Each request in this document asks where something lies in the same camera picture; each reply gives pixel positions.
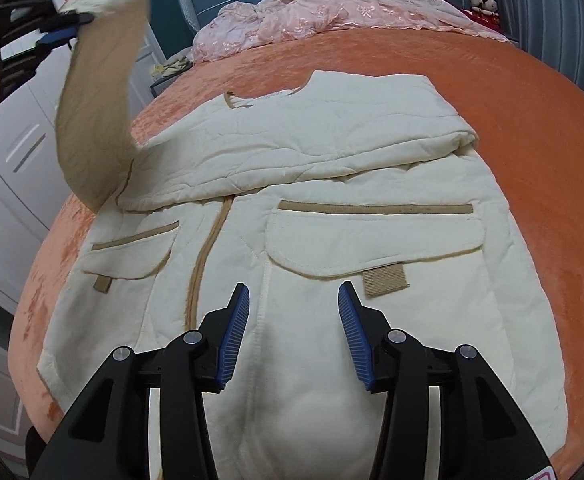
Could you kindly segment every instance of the silver bolt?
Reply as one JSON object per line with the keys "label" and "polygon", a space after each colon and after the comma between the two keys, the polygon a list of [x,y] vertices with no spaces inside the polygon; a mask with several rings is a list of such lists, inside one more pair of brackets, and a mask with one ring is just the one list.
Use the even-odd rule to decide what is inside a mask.
{"label": "silver bolt", "polygon": [[459,354],[461,354],[466,359],[474,359],[476,357],[476,348],[470,345],[463,345],[458,349]]}
{"label": "silver bolt", "polygon": [[127,346],[120,346],[114,350],[112,357],[114,361],[125,361],[130,356],[130,349]]}
{"label": "silver bolt", "polygon": [[185,332],[183,336],[183,341],[185,341],[188,345],[195,345],[203,338],[203,334],[198,332],[198,330],[190,330],[189,332]]}
{"label": "silver bolt", "polygon": [[408,338],[402,330],[390,330],[387,333],[387,338],[393,343],[403,343]]}

